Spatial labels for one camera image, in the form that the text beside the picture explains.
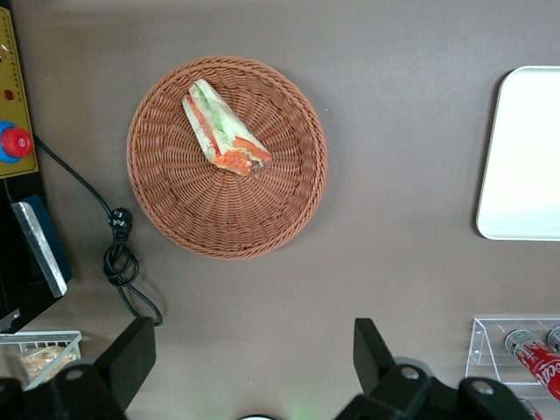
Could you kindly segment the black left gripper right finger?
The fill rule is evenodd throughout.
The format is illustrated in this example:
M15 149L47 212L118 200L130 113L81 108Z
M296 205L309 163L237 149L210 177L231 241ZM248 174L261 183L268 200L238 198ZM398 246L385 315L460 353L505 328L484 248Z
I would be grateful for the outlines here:
M431 377L413 360L398 361L370 318L353 327L353 365L362 392L338 419L427 419Z

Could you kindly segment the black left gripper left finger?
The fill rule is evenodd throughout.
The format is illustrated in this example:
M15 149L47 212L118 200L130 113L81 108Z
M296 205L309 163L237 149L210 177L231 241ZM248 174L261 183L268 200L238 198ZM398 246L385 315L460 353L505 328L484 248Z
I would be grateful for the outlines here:
M48 382L57 419L125 419L156 362L151 318L133 320L91 363L75 362Z

